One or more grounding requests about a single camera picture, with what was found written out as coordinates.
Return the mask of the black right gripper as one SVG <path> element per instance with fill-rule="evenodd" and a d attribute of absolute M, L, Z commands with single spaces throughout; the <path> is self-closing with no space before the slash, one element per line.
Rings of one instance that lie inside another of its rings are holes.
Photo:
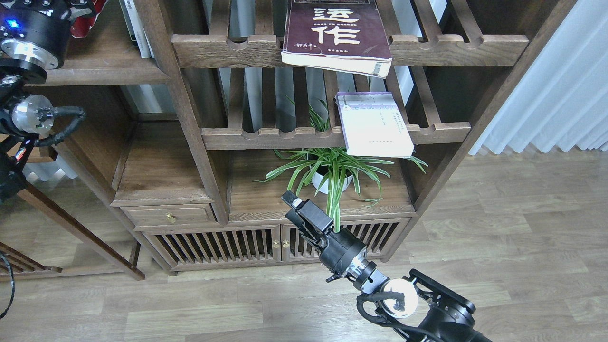
<path fill-rule="evenodd" d="M 365 243 L 347 230 L 334 232 L 333 220 L 311 200 L 302 200 L 290 190 L 281 199 L 290 206 L 286 218 L 296 227 L 299 235 L 318 252 L 321 263 L 332 272 L 326 282 L 349 279 L 356 288 L 373 281 L 369 277 L 376 264 L 367 260 Z"/>

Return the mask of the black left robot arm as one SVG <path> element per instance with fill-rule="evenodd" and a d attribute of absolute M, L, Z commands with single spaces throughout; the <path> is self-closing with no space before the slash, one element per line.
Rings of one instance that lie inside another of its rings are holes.
<path fill-rule="evenodd" d="M 35 147 L 57 145 L 84 121 L 82 107 L 54 107 L 43 95 L 24 91 L 44 84 L 63 67 L 70 29 L 80 17 L 98 14 L 92 0 L 1 2 L 1 201 L 26 188 L 23 169 Z"/>

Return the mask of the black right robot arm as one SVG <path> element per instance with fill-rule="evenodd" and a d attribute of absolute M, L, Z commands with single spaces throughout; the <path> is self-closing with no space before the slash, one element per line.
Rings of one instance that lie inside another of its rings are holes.
<path fill-rule="evenodd" d="M 408 277 L 387 277 L 367 259 L 366 244 L 345 229 L 334 231 L 333 220 L 312 201 L 291 191 L 282 200 L 291 207 L 286 218 L 332 272 L 326 281 L 345 278 L 359 290 L 356 308 L 367 321 L 393 329 L 407 342 L 488 340 L 474 329 L 471 301 L 415 269 Z"/>

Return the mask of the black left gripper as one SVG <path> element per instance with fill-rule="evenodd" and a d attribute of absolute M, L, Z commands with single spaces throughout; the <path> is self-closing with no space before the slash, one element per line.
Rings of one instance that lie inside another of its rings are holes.
<path fill-rule="evenodd" d="M 47 71 L 63 66 L 75 22 L 69 0 L 1 2 L 2 75 L 21 76 L 27 84 L 44 84 Z"/>

